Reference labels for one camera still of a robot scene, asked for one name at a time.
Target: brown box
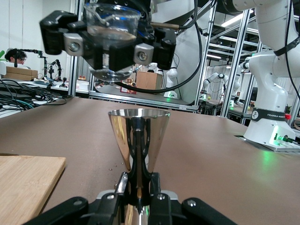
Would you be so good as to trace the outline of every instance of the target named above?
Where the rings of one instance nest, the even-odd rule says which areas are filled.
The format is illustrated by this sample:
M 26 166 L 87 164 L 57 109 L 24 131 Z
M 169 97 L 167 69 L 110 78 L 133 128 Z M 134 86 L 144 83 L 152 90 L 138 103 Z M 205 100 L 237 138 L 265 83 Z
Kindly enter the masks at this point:
M 6 75 L 4 78 L 30 81 L 38 77 L 38 71 L 32 69 L 23 69 L 15 67 L 6 67 Z
M 162 74 L 137 72 L 136 87 L 148 90 L 158 90 L 161 88 L 163 81 Z

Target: clear liquid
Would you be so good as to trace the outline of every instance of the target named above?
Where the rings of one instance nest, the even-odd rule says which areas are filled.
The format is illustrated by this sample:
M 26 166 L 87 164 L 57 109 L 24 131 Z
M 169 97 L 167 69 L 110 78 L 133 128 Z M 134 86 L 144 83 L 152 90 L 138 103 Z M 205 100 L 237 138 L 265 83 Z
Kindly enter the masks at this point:
M 101 42 L 103 44 L 104 50 L 109 50 L 111 45 L 119 43 L 120 41 L 128 42 L 136 39 L 135 35 L 119 28 L 88 26 L 87 31 L 94 36 L 96 42 Z

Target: jigger rim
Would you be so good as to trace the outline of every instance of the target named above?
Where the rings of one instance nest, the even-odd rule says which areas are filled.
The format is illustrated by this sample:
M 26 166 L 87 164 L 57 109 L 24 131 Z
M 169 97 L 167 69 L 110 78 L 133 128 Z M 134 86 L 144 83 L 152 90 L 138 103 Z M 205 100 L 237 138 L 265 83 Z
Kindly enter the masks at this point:
M 121 117 L 164 117 L 170 116 L 170 112 L 163 109 L 115 109 L 108 112 L 110 116 L 121 116 Z

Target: conical metal cup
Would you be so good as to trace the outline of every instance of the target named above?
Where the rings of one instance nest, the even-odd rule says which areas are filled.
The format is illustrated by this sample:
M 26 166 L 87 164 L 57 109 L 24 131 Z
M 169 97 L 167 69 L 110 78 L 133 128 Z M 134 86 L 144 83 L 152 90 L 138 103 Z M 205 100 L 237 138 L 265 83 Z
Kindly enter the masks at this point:
M 170 113 L 121 109 L 108 113 L 130 182 L 131 205 L 149 205 L 149 183 Z

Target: ceiling light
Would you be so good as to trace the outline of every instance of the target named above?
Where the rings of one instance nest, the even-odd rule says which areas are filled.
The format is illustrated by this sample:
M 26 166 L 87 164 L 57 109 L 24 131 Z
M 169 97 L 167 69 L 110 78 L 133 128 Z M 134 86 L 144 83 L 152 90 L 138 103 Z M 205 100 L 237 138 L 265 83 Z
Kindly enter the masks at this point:
M 220 56 L 216 56 L 216 55 L 209 55 L 209 54 L 207 54 L 207 56 L 208 56 L 208 57 L 215 58 L 215 59 L 221 59 L 221 57 L 220 57 Z
M 234 22 L 237 22 L 238 20 L 240 20 L 241 18 L 243 18 L 243 14 L 239 14 L 237 16 L 235 16 L 234 18 L 224 22 L 221 24 L 222 27 L 227 27 L 229 26 L 230 24 L 234 23 Z

